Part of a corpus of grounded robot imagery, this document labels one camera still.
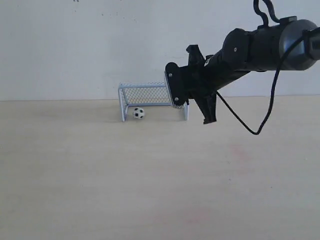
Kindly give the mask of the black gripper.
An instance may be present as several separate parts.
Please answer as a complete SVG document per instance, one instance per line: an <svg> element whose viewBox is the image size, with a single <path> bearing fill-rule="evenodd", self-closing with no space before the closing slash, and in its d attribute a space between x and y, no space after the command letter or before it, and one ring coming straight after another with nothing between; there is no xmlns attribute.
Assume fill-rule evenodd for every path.
<svg viewBox="0 0 320 240"><path fill-rule="evenodd" d="M186 51L188 63L183 68L183 85L188 99L195 100L203 114L203 124L217 121L218 81L225 70L223 49L203 56L197 44L190 44Z"/></svg>

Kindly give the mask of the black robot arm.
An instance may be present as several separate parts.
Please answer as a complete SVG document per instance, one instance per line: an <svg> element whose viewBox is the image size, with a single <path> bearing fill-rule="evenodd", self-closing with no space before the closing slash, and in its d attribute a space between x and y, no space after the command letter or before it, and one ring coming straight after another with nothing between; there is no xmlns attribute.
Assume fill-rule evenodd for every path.
<svg viewBox="0 0 320 240"><path fill-rule="evenodd" d="M246 31L235 28L222 48L204 57L189 45L186 78L204 124L216 122L217 91L251 72L305 71L320 59L320 28L307 19L282 18L280 24Z"/></svg>

